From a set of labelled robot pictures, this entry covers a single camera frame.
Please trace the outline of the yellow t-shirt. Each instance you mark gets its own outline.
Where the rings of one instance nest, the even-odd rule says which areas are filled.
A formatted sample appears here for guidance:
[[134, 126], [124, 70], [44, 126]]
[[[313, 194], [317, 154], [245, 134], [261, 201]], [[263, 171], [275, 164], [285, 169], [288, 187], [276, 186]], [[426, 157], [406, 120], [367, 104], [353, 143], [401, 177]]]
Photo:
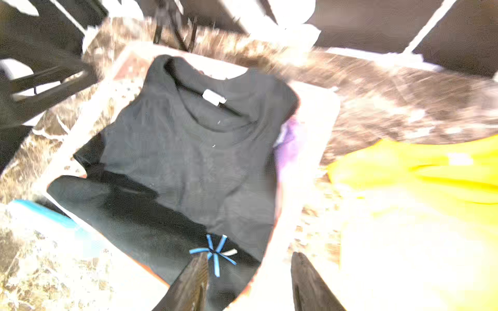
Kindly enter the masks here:
[[497, 309], [497, 137], [381, 140], [328, 166], [348, 310]]

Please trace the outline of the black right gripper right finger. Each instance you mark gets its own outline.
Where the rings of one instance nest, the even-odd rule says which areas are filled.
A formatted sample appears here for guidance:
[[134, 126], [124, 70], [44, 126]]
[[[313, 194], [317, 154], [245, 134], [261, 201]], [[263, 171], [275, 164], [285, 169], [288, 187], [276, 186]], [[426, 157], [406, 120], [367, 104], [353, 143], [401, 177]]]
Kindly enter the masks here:
[[305, 254], [293, 253], [290, 271], [295, 311], [346, 311]]

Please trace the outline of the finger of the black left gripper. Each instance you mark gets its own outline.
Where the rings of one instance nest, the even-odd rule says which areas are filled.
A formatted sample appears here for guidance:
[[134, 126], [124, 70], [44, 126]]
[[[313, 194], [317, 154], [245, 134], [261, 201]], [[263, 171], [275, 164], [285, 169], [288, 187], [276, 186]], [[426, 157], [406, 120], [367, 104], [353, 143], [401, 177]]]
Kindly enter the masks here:
[[1, 68], [1, 128], [22, 125], [95, 83], [97, 72], [80, 61], [16, 79]]

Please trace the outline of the purple t-shirt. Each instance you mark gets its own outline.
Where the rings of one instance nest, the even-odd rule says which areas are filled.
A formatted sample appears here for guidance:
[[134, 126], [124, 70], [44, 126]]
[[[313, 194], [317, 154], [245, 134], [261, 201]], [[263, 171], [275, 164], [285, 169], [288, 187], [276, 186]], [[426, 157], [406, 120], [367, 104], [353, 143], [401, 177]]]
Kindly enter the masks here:
[[287, 120], [280, 128], [280, 134], [274, 144], [275, 162], [280, 178], [285, 168], [295, 162], [298, 156], [300, 132], [301, 125], [295, 117]]

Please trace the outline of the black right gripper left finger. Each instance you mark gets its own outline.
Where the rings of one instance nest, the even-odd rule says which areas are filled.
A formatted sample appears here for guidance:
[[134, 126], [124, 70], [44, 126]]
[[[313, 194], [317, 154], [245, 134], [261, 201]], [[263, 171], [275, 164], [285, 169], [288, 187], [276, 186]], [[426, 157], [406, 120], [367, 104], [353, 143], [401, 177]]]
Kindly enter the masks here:
[[209, 281], [208, 256], [194, 254], [153, 311], [203, 311]]

